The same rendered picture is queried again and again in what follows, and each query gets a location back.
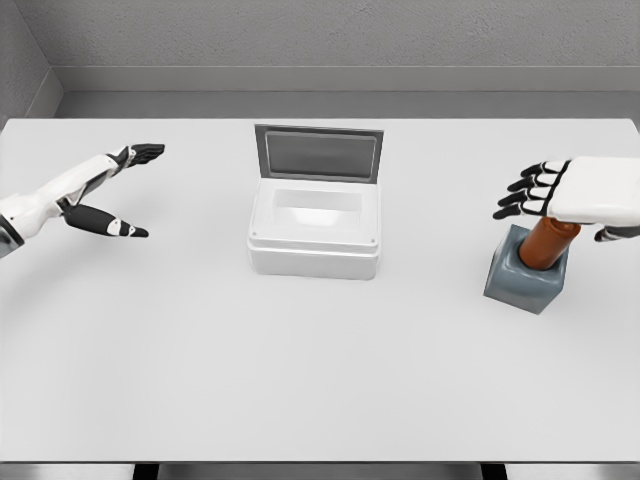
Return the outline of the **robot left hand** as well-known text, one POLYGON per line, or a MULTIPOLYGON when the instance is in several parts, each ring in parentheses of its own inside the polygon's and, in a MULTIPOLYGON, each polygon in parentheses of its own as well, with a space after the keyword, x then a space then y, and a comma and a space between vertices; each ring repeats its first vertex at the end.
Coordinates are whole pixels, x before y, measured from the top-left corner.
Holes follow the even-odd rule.
POLYGON ((147 230, 82 203, 84 197, 127 168, 144 165, 165 151, 164 144, 134 144, 119 153, 100 154, 80 163, 39 188, 36 195, 38 220, 34 232, 52 218, 62 217, 68 226, 109 237, 146 238, 147 230))

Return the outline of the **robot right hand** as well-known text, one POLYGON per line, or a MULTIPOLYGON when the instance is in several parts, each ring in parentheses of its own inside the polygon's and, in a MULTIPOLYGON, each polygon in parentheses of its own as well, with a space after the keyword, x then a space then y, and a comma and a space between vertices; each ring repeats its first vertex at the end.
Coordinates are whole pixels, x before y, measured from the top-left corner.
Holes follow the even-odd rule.
POLYGON ((640 237, 640 157, 577 156, 544 161, 520 173, 493 218, 532 215, 600 224, 597 242, 640 237))

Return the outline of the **brown cylindrical bottle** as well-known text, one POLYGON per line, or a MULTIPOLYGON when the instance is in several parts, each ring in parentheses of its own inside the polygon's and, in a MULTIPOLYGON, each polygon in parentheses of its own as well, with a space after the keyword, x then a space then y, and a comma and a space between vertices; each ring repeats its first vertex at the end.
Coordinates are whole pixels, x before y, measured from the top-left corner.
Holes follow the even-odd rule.
POLYGON ((576 223, 543 217, 521 243, 519 258, 530 269, 548 270, 568 249, 581 229, 576 223))

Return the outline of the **grey-blue square holder block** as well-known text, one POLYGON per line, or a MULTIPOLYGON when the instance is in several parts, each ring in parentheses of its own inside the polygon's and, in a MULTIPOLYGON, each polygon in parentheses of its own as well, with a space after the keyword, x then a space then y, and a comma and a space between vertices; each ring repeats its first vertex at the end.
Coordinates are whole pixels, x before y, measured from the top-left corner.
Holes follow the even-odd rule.
POLYGON ((564 288, 569 249, 549 269, 531 269, 519 257, 519 247, 529 233, 527 228, 511 225, 494 252, 483 295, 540 314, 564 288))

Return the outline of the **grey hinged box lid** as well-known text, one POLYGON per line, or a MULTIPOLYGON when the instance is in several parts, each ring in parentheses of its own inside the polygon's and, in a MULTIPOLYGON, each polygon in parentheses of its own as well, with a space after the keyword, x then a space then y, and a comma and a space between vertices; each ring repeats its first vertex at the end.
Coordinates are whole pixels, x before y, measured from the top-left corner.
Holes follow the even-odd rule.
POLYGON ((375 184, 382 130, 254 126, 263 178, 375 184))

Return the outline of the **white open storage box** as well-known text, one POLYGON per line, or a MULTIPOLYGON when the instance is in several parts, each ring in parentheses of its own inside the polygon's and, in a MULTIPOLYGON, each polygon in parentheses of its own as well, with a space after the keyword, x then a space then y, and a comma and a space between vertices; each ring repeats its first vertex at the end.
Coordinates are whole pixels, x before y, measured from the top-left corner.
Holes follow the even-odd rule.
POLYGON ((259 274, 370 280, 382 251, 380 186, 261 179, 247 248, 259 274))

